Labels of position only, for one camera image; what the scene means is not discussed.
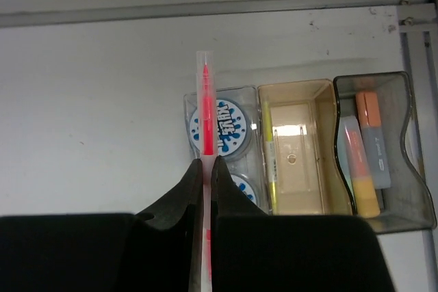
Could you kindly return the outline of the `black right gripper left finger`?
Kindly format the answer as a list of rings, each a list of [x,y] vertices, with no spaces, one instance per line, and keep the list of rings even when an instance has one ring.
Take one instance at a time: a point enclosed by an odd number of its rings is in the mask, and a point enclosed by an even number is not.
[[[2,291],[187,291],[203,169],[139,213],[1,218]]]

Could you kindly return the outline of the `orange highlighter marker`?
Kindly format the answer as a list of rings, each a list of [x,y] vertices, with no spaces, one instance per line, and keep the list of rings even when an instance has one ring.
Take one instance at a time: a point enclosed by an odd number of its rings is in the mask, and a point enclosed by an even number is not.
[[[346,116],[342,118],[341,126],[346,143],[347,161],[357,213],[364,218],[377,217],[381,211],[370,174],[359,123],[355,116]]]

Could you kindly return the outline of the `green highlighter marker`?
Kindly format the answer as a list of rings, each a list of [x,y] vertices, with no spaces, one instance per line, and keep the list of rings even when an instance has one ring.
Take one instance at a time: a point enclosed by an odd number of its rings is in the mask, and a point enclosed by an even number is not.
[[[351,177],[350,177],[350,169],[349,169],[349,165],[348,165],[348,156],[347,156],[347,150],[346,150],[344,130],[343,130],[342,124],[339,124],[339,129],[338,129],[337,154],[338,154],[338,160],[339,160],[339,165],[340,165],[342,174],[344,175],[345,181],[347,183],[347,186],[349,188],[351,195],[354,196],[354,191],[352,188],[352,181],[351,181]]]

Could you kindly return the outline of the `red thin pen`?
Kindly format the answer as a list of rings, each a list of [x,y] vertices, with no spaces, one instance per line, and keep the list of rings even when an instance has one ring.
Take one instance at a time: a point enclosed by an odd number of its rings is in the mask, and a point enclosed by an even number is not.
[[[200,290],[212,291],[211,264],[211,175],[218,154],[216,87],[212,52],[196,52],[196,86],[199,152],[203,167],[203,219],[201,235]]]

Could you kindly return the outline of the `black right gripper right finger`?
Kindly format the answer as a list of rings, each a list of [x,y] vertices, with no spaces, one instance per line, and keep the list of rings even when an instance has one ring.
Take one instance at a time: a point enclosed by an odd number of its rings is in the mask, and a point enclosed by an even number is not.
[[[351,215],[268,215],[217,158],[211,178],[215,291],[393,291],[376,234]]]

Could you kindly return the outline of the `grey marker orange cap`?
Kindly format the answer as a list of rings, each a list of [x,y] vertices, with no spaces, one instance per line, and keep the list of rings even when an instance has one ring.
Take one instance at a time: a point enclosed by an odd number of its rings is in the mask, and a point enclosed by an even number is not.
[[[355,98],[363,145],[374,188],[388,189],[391,187],[391,178],[377,93],[362,91],[356,93]]]

